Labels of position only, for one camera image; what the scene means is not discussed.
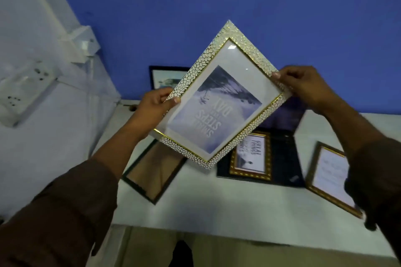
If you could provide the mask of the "person's left forearm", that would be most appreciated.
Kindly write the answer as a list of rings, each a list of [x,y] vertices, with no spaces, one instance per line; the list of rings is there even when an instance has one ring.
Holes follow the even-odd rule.
[[[117,207],[118,181],[145,135],[124,125],[0,226],[0,267],[85,267]]]

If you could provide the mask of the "person's right forearm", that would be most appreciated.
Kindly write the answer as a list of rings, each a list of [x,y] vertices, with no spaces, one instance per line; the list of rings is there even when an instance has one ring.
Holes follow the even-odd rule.
[[[380,229],[401,264],[401,142],[385,136],[338,96],[321,113],[348,159],[345,192],[364,212],[365,228]]]

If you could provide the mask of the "white junction box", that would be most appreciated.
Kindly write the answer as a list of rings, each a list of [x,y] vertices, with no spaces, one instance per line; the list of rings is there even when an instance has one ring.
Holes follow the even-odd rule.
[[[71,63],[85,63],[101,49],[91,26],[80,26],[61,36],[59,42]]]

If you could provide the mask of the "white pebbled gold-edged picture frame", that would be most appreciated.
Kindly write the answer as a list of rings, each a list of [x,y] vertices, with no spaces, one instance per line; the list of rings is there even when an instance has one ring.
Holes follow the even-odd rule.
[[[166,102],[150,135],[205,169],[212,168],[292,95],[278,70],[228,20]]]

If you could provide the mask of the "black frame with brown backing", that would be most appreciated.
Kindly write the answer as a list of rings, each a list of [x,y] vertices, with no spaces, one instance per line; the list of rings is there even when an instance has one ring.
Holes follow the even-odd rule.
[[[122,180],[152,204],[157,204],[187,158],[153,140],[123,173]]]

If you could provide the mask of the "small ornate gold picture frame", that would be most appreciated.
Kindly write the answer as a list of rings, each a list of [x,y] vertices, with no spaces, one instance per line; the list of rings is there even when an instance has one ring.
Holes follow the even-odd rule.
[[[270,133],[256,131],[246,136],[233,150],[228,170],[241,178],[272,180],[272,146]]]

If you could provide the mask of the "person's left hand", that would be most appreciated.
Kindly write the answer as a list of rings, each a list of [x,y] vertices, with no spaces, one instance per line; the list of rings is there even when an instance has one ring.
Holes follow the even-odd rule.
[[[147,92],[126,123],[129,131],[141,140],[156,128],[166,114],[158,112],[160,98],[168,97],[172,91],[171,87],[164,87]]]

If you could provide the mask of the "white wall socket board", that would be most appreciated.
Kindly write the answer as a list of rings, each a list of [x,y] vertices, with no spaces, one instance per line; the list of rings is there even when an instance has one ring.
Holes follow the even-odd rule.
[[[58,66],[33,61],[0,81],[0,124],[16,126],[60,75]]]

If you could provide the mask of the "thin gold picture frame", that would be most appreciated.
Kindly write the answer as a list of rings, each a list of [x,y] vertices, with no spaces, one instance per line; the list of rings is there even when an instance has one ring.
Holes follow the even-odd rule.
[[[349,164],[344,152],[316,142],[305,178],[306,188],[328,202],[363,219],[363,212],[345,192]]]

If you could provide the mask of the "person's right hand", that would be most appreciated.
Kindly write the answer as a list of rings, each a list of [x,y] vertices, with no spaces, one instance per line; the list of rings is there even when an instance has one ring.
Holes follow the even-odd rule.
[[[295,78],[292,92],[320,115],[342,101],[313,66],[288,65],[279,71]]]

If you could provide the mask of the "small black picture frame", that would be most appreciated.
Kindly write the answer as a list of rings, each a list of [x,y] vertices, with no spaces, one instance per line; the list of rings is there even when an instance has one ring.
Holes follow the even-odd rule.
[[[161,87],[175,88],[189,69],[189,67],[150,65],[149,75],[152,90]]]

